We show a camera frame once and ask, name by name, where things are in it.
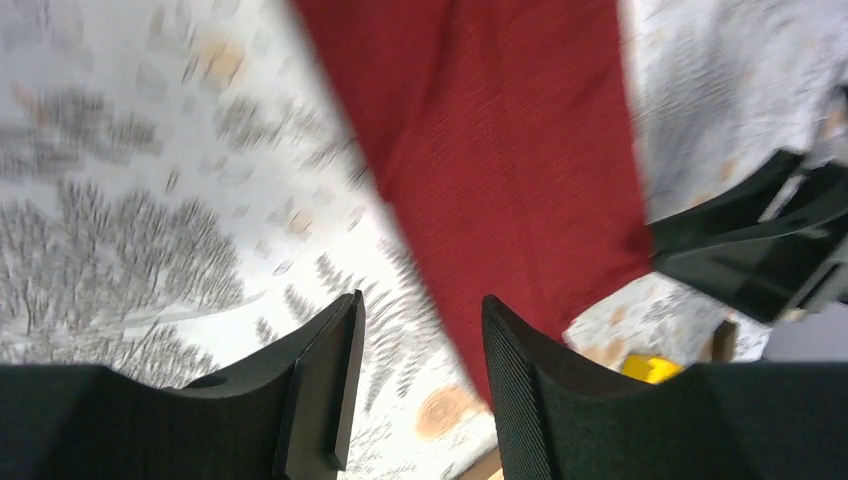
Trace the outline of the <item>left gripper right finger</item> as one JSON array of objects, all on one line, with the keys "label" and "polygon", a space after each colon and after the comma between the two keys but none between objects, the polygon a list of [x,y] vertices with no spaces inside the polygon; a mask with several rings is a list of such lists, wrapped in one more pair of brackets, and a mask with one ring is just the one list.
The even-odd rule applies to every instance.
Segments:
[{"label": "left gripper right finger", "polygon": [[485,359],[508,479],[843,479],[843,363],[695,364],[658,385],[540,333],[495,296]]}]

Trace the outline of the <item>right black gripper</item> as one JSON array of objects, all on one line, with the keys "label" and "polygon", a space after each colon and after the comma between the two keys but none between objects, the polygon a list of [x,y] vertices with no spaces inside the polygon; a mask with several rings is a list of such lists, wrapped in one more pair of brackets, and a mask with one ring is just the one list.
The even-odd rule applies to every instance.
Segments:
[{"label": "right black gripper", "polygon": [[[779,223],[780,235],[694,246],[754,225],[772,200],[764,216]],[[805,155],[777,150],[736,186],[650,230],[657,271],[759,323],[797,321],[841,300],[847,295],[847,88],[838,86],[829,97]]]}]

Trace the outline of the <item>dark red cloth napkin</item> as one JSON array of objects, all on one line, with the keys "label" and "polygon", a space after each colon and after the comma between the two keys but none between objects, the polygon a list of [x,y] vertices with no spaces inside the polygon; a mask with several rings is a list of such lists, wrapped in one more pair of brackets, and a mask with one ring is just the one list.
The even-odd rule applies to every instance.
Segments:
[{"label": "dark red cloth napkin", "polygon": [[481,396],[484,296],[559,338],[650,271],[615,2],[296,7]]}]

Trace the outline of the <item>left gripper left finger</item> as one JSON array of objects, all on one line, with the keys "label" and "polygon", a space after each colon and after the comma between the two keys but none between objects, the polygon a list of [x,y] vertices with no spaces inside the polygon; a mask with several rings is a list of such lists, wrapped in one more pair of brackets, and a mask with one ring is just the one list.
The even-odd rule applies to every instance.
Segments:
[{"label": "left gripper left finger", "polygon": [[354,291],[181,389],[100,365],[4,366],[5,479],[334,479],[364,351]]}]

